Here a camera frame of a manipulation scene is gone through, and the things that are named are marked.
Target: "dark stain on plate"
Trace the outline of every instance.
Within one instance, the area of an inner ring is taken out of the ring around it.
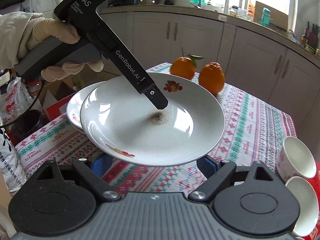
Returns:
[[[169,114],[167,111],[155,111],[150,114],[148,120],[153,125],[166,124],[169,120]]]

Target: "patterned tablecloth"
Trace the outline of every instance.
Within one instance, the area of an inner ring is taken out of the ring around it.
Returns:
[[[148,71],[169,73],[169,67],[169,63],[163,63]],[[198,73],[193,81],[198,82]],[[274,170],[283,139],[288,135],[296,136],[291,117],[228,84],[217,99],[225,114],[226,130],[209,155],[243,166],[262,160]],[[77,158],[101,153],[86,135],[73,129],[66,114],[29,136],[16,149],[27,176],[48,159],[55,159],[58,164],[70,164]],[[121,193],[183,191],[189,194],[205,181],[196,162],[175,167],[144,167],[118,159],[114,159],[103,179]]]

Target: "black mount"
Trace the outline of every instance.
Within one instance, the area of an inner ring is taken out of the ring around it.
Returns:
[[[204,174],[216,172],[190,193],[188,200],[205,204],[224,228],[255,238],[280,236],[293,230],[300,214],[299,203],[264,163],[237,167],[234,162],[217,162],[206,156],[197,164]],[[46,161],[10,202],[9,214],[16,229],[33,236],[63,235],[92,220],[105,203],[125,205],[124,200],[143,194],[133,192],[121,198],[87,165],[90,163],[80,160],[61,166],[53,160]],[[234,186],[238,181],[244,183]]]

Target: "white ceramic plate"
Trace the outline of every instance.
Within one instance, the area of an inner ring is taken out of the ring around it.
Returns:
[[[76,127],[76,126],[74,126],[72,123],[70,123],[71,124],[71,126],[76,130],[76,131],[78,131],[78,132],[80,132],[80,133],[84,133],[84,131],[82,130],[82,129],[79,129],[78,127]]]
[[[298,200],[300,216],[293,229],[296,236],[305,237],[315,228],[318,221],[319,204],[316,192],[304,178],[292,177],[285,186]]]
[[[85,88],[82,88],[80,91],[74,94],[74,96],[70,99],[67,105],[67,115],[69,122],[73,124],[76,128],[82,130],[81,122],[80,122],[80,109],[83,101],[89,95],[89,93],[102,84],[104,81],[92,84]]]
[[[88,138],[118,159],[145,166],[176,166],[210,152],[225,129],[216,98],[190,80],[149,75],[168,99],[166,109],[158,111],[124,76],[110,79],[82,105],[80,120]]]

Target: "green leaf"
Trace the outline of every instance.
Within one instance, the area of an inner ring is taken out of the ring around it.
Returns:
[[[191,55],[188,53],[188,56],[191,58],[191,59],[194,59],[194,60],[200,60],[200,59],[204,59],[204,57],[200,57],[200,56],[195,56],[195,55]]]
[[[192,60],[193,65],[195,66],[195,68],[197,68],[197,63],[193,58],[190,58]]]

